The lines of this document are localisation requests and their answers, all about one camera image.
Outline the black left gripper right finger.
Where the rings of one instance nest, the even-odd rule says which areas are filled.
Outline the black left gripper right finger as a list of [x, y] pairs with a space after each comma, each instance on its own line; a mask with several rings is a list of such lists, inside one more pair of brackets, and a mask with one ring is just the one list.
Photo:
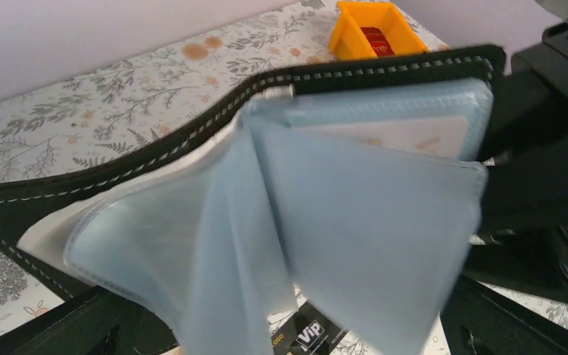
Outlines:
[[568, 330], [460, 276], [440, 320], [452, 354], [568, 354]]

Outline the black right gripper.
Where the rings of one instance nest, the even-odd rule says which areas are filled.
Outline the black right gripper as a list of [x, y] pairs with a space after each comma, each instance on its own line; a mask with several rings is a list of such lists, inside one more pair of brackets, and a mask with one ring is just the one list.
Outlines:
[[568, 303], [568, 24], [515, 53], [479, 153], [492, 158], [464, 275]]

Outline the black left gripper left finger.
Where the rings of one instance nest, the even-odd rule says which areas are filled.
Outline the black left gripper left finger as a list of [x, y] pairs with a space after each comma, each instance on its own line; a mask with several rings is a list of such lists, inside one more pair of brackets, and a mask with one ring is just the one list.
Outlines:
[[100, 287], [0, 336], [0, 354], [164, 354], [176, 347], [152, 312]]

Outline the dark VIP credit card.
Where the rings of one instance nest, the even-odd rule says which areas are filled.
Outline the dark VIP credit card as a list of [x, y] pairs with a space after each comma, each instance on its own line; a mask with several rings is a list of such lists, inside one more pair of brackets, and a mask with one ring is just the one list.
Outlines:
[[347, 333], [305, 302], [274, 332], [271, 344], [275, 355], [330, 354]]

